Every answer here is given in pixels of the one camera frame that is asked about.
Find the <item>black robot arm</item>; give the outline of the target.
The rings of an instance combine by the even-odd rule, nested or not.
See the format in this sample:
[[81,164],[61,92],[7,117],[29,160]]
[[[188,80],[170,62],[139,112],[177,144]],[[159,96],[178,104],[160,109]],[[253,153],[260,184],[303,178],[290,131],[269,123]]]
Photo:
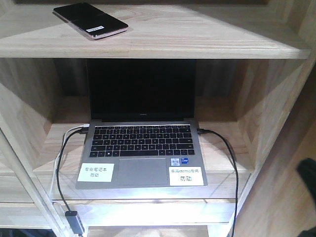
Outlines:
[[316,201],[316,161],[311,158],[300,161],[297,171]]

